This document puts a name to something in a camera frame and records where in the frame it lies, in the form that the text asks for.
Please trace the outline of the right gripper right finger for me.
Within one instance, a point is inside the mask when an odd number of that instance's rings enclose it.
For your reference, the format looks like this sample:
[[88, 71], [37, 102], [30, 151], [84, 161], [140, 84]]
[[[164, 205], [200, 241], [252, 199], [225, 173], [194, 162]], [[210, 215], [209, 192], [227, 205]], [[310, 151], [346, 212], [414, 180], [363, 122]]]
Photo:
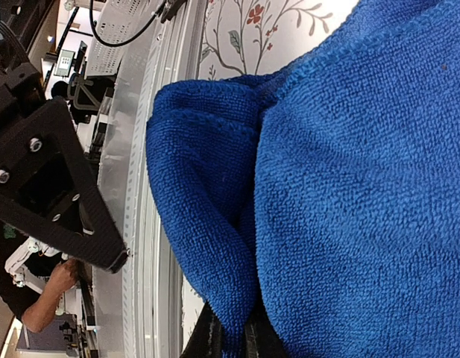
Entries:
[[245, 357], [287, 357], [264, 309], [254, 309], [245, 325]]

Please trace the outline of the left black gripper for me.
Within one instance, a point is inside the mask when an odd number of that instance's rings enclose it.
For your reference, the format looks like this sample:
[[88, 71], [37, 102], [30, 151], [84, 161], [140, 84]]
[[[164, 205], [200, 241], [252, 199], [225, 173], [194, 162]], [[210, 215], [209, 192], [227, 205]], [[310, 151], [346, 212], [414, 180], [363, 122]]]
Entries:
[[10, 45], [0, 40], [0, 135], [45, 103], [42, 76], [29, 62], [11, 68]]

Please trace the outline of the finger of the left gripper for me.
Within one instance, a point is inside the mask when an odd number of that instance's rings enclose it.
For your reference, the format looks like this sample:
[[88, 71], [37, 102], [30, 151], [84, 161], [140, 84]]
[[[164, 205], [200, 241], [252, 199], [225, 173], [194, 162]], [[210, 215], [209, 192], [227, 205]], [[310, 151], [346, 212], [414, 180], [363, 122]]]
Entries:
[[0, 219], [108, 272], [127, 261], [61, 100], [22, 108], [0, 98]]

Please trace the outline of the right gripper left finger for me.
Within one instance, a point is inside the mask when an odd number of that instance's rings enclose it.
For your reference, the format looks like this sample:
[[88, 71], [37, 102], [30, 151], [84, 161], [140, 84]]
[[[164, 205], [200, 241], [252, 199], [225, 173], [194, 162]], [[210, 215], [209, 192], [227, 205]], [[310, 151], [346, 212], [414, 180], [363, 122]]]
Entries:
[[222, 346], [221, 322], [206, 302], [180, 358], [222, 358]]

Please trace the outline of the blue towel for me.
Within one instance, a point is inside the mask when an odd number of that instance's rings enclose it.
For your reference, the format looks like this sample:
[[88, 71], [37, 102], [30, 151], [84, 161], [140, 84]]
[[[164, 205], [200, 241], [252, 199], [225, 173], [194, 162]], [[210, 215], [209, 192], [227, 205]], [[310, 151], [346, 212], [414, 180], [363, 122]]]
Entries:
[[179, 81], [146, 131], [189, 283], [245, 355], [460, 357], [460, 1], [361, 1], [270, 75]]

